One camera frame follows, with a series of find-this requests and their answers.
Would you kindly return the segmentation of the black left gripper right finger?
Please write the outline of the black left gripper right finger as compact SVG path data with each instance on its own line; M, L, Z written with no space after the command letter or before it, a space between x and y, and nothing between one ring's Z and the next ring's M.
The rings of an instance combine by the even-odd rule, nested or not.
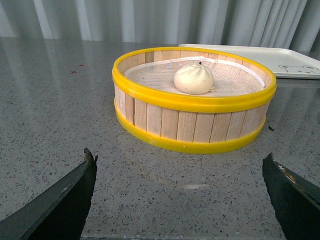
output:
M275 216L288 240L320 238L320 188L282 164L270 153L262 175Z

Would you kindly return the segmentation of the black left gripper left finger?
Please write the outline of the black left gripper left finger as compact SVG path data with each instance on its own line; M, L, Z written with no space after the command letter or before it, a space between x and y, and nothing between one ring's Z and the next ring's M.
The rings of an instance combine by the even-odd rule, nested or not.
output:
M84 162L0 223L2 240L79 240L96 183L97 156Z

